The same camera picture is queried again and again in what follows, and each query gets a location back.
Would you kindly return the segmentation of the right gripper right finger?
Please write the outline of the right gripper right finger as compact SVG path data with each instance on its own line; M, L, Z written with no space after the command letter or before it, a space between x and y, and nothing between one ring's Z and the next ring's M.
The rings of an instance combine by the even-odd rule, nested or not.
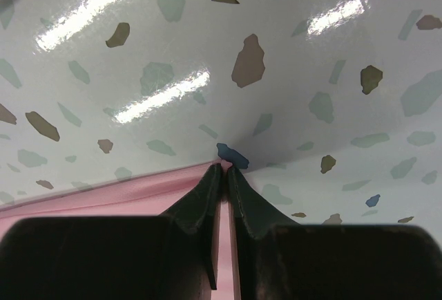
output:
M440 299L441 250L409 225L301 225L227 171L236 299Z

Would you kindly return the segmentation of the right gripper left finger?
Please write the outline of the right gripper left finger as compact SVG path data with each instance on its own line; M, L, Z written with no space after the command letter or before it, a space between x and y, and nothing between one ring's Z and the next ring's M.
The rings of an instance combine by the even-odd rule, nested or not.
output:
M2 299L210 299L222 167L157 216L26 218L1 240Z

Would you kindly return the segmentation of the pink t-shirt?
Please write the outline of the pink t-shirt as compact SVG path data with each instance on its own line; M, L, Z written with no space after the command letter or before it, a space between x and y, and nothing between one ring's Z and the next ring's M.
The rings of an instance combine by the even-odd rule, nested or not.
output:
M196 185L209 165L198 165L153 176L87 189L69 195L15 205L1 212L1 238L12 224L36 216L101 216L159 214ZM227 208L221 209L217 290L211 299L233 299L233 277Z

